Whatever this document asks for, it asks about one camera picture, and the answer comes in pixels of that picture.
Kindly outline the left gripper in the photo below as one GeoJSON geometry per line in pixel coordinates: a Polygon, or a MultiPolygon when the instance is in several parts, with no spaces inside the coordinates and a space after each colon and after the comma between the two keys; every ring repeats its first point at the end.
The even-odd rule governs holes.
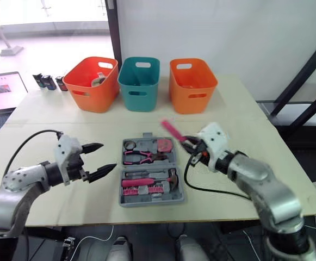
{"type": "MultiPolygon", "coordinates": [[[[95,152],[96,150],[103,147],[102,143],[92,142],[82,145],[82,153],[88,154],[95,152]]],[[[98,168],[95,172],[89,174],[88,171],[83,169],[84,162],[79,153],[74,153],[69,155],[65,160],[66,167],[66,180],[65,184],[70,184],[71,181],[77,181],[81,179],[82,181],[92,183],[105,177],[109,174],[117,164],[107,164],[103,167],[98,168]]]]}

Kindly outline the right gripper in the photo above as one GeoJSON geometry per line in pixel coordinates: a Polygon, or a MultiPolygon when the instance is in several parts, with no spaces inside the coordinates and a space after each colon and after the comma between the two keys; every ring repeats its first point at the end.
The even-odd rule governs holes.
{"type": "Polygon", "coordinates": [[[195,136],[184,136],[184,141],[181,143],[184,150],[192,154],[191,164],[195,166],[197,163],[202,163],[208,166],[209,153],[205,142],[195,136]]]}

